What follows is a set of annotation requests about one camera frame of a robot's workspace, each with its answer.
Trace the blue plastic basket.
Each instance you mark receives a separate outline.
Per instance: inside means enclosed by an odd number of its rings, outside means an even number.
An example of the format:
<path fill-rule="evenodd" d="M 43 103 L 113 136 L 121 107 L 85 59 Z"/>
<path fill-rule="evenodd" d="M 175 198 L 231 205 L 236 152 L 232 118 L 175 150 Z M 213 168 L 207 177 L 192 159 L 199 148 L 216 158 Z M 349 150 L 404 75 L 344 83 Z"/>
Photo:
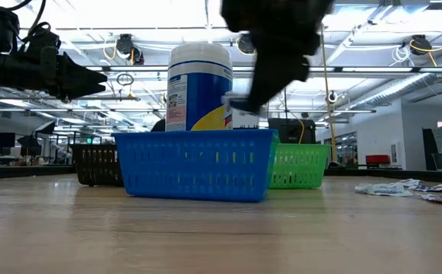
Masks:
<path fill-rule="evenodd" d="M 269 188 L 274 129 L 116 133 L 131 196 L 260 202 Z"/>

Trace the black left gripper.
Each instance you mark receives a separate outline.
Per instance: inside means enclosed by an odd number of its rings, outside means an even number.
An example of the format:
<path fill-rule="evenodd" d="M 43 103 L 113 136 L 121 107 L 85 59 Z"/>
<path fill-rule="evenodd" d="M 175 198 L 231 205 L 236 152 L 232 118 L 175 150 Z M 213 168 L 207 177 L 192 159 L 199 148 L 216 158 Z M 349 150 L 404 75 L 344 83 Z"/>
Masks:
<path fill-rule="evenodd" d="M 106 90 L 107 76 L 76 64 L 67 53 L 58 56 L 54 46 L 38 51 L 0 53 L 0 87 L 47 91 L 62 101 Z"/>

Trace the blue yellow wipes canister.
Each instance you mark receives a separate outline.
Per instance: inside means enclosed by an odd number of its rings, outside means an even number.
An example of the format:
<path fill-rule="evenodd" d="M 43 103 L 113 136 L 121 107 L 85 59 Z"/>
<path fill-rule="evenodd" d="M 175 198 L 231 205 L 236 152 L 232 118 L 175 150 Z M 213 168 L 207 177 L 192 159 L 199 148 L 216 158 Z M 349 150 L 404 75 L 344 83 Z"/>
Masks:
<path fill-rule="evenodd" d="M 215 43 L 186 43 L 170 52 L 165 130 L 233 128 L 233 112 L 223 102 L 232 92 L 231 55 Z"/>

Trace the black studio lamp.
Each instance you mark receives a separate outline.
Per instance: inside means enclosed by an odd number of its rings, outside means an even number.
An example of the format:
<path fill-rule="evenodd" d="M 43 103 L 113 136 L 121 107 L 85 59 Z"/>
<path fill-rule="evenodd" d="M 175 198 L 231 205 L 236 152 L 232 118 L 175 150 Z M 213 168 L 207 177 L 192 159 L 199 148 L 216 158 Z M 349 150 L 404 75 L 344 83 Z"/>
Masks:
<path fill-rule="evenodd" d="M 41 155 L 42 146 L 33 135 L 20 137 L 17 142 L 21 145 L 21 156 L 35 157 Z"/>

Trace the red cabinet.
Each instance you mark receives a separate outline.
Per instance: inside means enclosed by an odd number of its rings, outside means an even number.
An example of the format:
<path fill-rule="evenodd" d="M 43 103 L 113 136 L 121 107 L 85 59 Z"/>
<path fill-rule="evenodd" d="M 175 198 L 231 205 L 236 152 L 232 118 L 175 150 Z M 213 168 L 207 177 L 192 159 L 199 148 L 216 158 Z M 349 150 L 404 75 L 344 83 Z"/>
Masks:
<path fill-rule="evenodd" d="M 390 157 L 389 155 L 367 155 L 365 161 L 367 166 L 379 167 L 390 164 Z"/>

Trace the dark partition panel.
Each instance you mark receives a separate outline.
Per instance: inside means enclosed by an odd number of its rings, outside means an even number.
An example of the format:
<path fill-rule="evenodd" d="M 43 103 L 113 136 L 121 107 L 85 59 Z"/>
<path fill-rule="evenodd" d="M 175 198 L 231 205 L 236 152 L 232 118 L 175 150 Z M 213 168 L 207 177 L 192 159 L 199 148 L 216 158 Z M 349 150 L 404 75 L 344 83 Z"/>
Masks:
<path fill-rule="evenodd" d="M 437 154 L 437 143 L 435 141 L 434 133 L 431 129 L 423 129 L 423 143 L 425 152 L 425 164 L 427 170 L 436 170 L 433 154 Z"/>

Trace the green plastic basket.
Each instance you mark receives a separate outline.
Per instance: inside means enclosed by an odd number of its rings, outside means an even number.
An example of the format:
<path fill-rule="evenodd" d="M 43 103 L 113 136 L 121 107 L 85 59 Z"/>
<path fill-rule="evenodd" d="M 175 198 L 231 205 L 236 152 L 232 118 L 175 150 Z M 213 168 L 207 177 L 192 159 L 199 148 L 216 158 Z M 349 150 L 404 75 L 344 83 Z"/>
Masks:
<path fill-rule="evenodd" d="M 316 189 L 323 182 L 328 145 L 278 144 L 271 189 Z"/>

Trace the black softbox lamp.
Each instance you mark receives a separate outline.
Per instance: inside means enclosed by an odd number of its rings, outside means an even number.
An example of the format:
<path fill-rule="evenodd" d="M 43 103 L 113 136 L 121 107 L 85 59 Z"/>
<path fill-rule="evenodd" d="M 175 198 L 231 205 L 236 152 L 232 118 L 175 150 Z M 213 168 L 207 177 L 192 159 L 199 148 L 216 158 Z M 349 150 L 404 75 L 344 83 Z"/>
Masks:
<path fill-rule="evenodd" d="M 36 128 L 33 132 L 37 134 L 51 135 L 56 127 L 56 121 L 49 121 Z"/>

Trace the black plastic basket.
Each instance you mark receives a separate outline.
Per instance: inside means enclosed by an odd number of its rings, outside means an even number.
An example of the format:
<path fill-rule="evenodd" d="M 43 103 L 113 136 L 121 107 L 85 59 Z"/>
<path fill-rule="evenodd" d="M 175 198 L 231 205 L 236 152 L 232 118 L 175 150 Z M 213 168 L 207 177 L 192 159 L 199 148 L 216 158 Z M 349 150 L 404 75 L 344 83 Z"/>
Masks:
<path fill-rule="evenodd" d="M 124 187 L 116 145 L 72 145 L 72 157 L 80 184 Z"/>

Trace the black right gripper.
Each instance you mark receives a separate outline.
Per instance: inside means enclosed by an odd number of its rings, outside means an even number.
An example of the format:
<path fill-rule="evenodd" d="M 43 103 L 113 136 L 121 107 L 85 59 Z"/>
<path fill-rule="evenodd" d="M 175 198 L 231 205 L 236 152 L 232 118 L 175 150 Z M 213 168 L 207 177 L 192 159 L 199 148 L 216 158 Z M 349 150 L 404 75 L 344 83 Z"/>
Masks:
<path fill-rule="evenodd" d="M 265 105 L 292 81 L 306 81 L 310 62 L 320 47 L 317 28 L 252 29 L 250 36 L 257 51 L 250 100 Z"/>

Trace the black monitor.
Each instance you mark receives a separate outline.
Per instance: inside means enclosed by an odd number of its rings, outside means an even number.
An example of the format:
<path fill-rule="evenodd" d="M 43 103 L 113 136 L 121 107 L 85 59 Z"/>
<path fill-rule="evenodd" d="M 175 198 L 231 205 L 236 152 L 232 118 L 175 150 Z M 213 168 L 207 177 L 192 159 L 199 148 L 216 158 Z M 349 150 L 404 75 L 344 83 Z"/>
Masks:
<path fill-rule="evenodd" d="M 0 132 L 0 148 L 12 148 L 15 146 L 15 142 L 14 132 Z"/>

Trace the black computer tower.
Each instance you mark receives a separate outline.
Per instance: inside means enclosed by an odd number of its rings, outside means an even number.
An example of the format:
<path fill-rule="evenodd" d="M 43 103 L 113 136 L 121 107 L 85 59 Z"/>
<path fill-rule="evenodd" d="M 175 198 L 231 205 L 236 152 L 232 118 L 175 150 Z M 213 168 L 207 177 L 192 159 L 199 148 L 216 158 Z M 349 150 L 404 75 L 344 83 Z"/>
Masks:
<path fill-rule="evenodd" d="M 270 129 L 278 130 L 281 143 L 316 143 L 316 124 L 311 119 L 268 118 L 268 124 Z"/>

